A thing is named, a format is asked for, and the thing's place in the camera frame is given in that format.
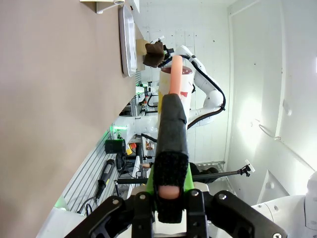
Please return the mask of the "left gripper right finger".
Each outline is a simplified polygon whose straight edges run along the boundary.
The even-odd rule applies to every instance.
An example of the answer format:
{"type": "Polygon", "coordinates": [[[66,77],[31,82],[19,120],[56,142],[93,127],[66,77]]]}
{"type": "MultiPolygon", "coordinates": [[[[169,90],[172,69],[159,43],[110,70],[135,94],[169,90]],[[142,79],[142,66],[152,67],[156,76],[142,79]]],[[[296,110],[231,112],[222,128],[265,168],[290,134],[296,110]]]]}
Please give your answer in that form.
{"type": "Polygon", "coordinates": [[[208,238],[207,223],[233,238],[286,238],[287,232],[229,191],[215,195],[191,189],[185,193],[186,237],[208,238]]]}

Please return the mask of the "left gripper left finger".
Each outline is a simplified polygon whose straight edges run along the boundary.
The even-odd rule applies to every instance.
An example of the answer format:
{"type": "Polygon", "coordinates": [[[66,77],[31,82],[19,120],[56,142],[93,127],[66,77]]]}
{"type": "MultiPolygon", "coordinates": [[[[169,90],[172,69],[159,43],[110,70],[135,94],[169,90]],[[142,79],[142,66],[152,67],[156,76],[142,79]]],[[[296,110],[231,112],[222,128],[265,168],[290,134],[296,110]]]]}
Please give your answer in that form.
{"type": "Polygon", "coordinates": [[[118,196],[109,197],[66,237],[116,238],[132,228],[132,238],[153,238],[153,223],[153,195],[141,191],[127,200],[118,196]]]}

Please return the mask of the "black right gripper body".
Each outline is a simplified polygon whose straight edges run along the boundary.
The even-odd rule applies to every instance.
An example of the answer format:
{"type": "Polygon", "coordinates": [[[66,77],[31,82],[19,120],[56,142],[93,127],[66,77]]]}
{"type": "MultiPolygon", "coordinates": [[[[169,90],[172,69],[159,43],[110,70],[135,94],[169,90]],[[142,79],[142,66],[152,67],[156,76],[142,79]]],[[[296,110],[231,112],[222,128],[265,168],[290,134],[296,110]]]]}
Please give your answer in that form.
{"type": "Polygon", "coordinates": [[[174,48],[168,49],[167,47],[163,47],[164,59],[160,63],[161,67],[164,67],[172,60],[172,54],[174,53],[174,48]]]}

